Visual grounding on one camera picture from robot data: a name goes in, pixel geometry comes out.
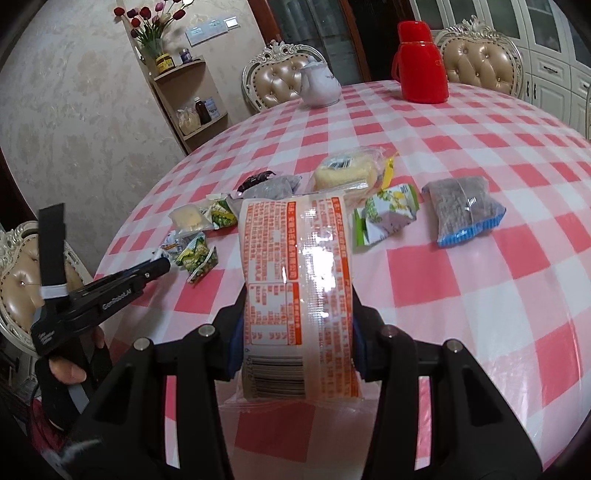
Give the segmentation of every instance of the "human hand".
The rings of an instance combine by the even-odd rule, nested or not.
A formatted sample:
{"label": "human hand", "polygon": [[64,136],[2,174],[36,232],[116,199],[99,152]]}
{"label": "human hand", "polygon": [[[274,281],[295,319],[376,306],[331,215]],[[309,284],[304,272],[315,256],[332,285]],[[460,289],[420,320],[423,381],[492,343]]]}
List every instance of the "human hand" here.
{"label": "human hand", "polygon": [[[105,334],[100,327],[95,328],[92,332],[92,341],[97,348],[105,346]],[[86,380],[84,370],[60,356],[52,356],[49,359],[49,370],[58,381],[66,385],[74,385]]]}

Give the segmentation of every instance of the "table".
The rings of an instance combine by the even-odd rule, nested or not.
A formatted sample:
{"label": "table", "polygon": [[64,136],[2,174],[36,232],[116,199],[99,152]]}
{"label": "table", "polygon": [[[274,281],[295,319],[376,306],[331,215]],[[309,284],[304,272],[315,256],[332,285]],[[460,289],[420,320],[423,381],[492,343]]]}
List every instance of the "table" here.
{"label": "table", "polygon": [[[576,131],[521,100],[450,85],[447,103],[419,105],[403,101],[397,83],[376,82],[344,87],[328,108],[292,101],[259,113],[196,150],[152,189],[121,227],[98,275],[149,258],[177,206],[233,190],[268,168],[301,174],[305,185],[326,155],[359,145],[398,149],[395,183],[421,188],[483,175],[507,207],[492,233],[439,249],[433,211],[421,200],[417,221],[402,235],[353,256],[353,284],[364,304],[414,338],[462,340],[547,465],[591,408],[591,149]],[[237,231],[210,237],[220,263],[200,284],[193,288],[184,283],[186,273],[170,273],[150,284],[124,322],[107,322],[115,355],[139,336],[181,338],[234,302],[243,284]],[[222,385],[221,401],[233,389]],[[172,381],[167,398],[167,455],[176,464]],[[367,406],[222,408],[236,477],[360,478],[375,415],[375,404]],[[429,414],[422,395],[418,465],[428,462]]]}

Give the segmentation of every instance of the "dining table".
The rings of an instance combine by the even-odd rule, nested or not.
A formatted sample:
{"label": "dining table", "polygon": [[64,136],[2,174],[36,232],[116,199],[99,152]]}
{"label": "dining table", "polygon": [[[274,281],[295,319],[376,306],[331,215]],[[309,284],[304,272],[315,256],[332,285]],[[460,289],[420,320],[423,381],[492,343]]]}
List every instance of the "dining table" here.
{"label": "dining table", "polygon": [[[340,101],[310,109],[292,100],[235,124],[191,153],[137,205],[97,277],[151,258],[173,229],[168,214],[211,193],[231,193],[272,170],[302,177],[328,155],[395,148],[391,185],[483,176],[506,207],[500,225],[452,248],[437,246],[429,195],[417,220],[371,248],[353,249],[364,305],[416,340],[459,339],[502,393],[549,465],[591,409],[591,148],[578,132],[512,96],[449,84],[445,103],[409,103],[400,84],[349,85]],[[206,232],[219,263],[195,285],[178,268],[103,328],[119,358],[139,337],[182,338],[233,304],[244,284],[238,230]],[[178,466],[175,379],[166,391],[167,462]],[[347,403],[236,401],[218,384],[222,427],[238,480],[359,479],[375,398]],[[429,462],[430,400],[421,382],[417,467]]]}

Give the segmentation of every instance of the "cabinet handle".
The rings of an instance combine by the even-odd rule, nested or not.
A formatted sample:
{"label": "cabinet handle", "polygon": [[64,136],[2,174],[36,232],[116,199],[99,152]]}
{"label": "cabinet handle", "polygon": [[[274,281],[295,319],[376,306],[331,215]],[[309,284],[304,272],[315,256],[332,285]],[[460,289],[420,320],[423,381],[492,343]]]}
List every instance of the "cabinet handle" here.
{"label": "cabinet handle", "polygon": [[551,69],[550,67],[548,67],[546,65],[542,65],[542,68],[544,70],[548,70],[548,72],[550,72],[550,73],[554,73],[555,75],[558,75],[558,70]]}

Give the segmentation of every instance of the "gray package with blue edge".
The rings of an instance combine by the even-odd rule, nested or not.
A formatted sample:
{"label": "gray package with blue edge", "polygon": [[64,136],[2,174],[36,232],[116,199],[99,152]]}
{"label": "gray package with blue edge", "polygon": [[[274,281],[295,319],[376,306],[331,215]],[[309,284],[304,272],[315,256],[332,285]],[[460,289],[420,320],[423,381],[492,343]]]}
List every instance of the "gray package with blue edge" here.
{"label": "gray package with blue edge", "polygon": [[499,225],[506,208],[489,194],[484,177],[431,181],[423,187],[439,220],[437,244],[450,247]]}

